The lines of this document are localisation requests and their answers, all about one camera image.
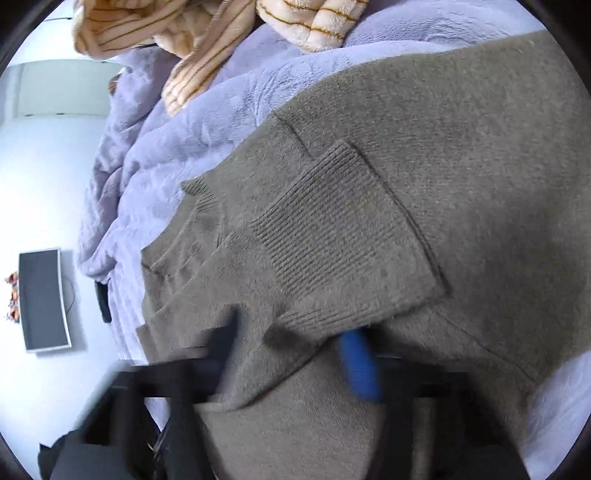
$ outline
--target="computer monitor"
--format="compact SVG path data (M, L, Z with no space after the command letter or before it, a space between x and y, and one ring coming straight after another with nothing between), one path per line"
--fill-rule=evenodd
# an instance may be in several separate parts
M61 289L59 249L20 254L18 293L27 352L71 347Z

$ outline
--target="knit fabric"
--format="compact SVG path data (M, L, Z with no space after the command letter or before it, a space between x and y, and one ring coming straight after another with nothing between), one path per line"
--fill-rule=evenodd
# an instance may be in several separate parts
M332 341L472 373L518 441L591 345L591 99L548 32L345 70L276 111L143 252L150 360L247 312L204 419L234 478L361 478L379 410Z

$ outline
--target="beige striped blanket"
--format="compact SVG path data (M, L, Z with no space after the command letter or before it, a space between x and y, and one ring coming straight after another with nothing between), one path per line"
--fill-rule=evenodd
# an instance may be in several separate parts
M170 115L204 92L256 13L305 51L340 47L367 0L76 0L79 53L104 60L156 43L179 56L162 97Z

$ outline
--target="bed sheet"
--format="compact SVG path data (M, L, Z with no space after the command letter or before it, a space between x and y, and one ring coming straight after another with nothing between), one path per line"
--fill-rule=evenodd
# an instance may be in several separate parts
M372 0L343 48L305 54L263 25L239 45L212 87L173 118L159 98L178 59L157 47L120 56L126 68L87 190L77 260L83 273L109 283L121 358L145 362L135 334L144 322L140 252L174 214L181 180L214 168L274 108L334 72L541 28L517 0ZM576 440L591 411L590 380L587 354L561 369L539 397L522 449L533 480L551 474ZM165 404L149 407L163 427Z

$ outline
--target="sweater seam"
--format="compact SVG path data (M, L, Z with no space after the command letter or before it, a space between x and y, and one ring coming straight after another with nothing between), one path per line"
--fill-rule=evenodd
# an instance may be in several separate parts
M306 144L301 139L300 134L297 132L297 130L294 127L292 127L292 125L290 123L288 123L287 120L285 120L282 117L280 117L280 115L277 113L277 111L271 112L271 114L273 116L275 116L275 118L277 118L287 128L289 128L289 130L291 131L291 133L297 138L297 141L300 143L300 145L302 146L302 148L306 151L306 153L308 154L308 156L310 158L312 158L312 159L315 160L316 158L312 155L312 153L310 152L310 150L308 149L308 147L306 147Z
M472 335L466 329L464 329L464 328L460 327L459 325L455 324L454 322L452 322L445 314L443 314L442 312L437 312L437 316L439 318L441 318L441 320L446 322L452 328L455 328L456 330L459 330L460 332L462 332L464 335L470 337L474 342L476 342L476 344L480 348L482 348L487 353L493 355L494 357L498 358L499 360L506 363L507 365L510 365L510 366L516 368L517 370L519 370L519 372L521 372L523 375L525 375L537 387L540 385L540 382L538 380L536 380L534 377L532 377L521 365L517 364L516 362L514 362L512 360L509 360L508 358L505 358L504 356L500 355L499 353L495 352L494 350L483 345L483 343L476 336Z

